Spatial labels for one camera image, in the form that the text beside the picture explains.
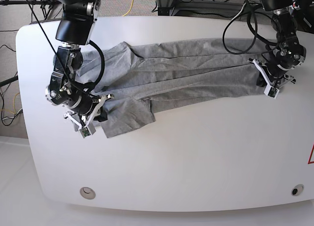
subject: gray shirt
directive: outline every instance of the gray shirt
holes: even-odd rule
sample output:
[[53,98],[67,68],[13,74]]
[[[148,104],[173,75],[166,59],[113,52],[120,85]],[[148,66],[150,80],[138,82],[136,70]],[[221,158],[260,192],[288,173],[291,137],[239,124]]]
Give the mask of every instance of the gray shirt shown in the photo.
[[[227,39],[228,48],[246,49],[251,39]],[[261,59],[264,44],[256,41],[247,54],[233,55],[221,39],[200,39],[130,47],[122,42],[104,51],[105,73],[93,93],[113,94],[102,122],[107,138],[139,129],[155,121],[154,113],[222,97],[263,94],[256,86],[259,71],[248,63]],[[83,54],[77,72],[83,83],[100,71],[96,51]]]

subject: white floor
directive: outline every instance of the white floor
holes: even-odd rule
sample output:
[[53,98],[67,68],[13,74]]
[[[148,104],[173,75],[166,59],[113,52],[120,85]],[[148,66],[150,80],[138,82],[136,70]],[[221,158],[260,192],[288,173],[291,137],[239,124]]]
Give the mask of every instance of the white floor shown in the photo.
[[0,136],[1,226],[308,226],[314,201],[248,210],[158,213],[69,205],[40,188],[27,139]]

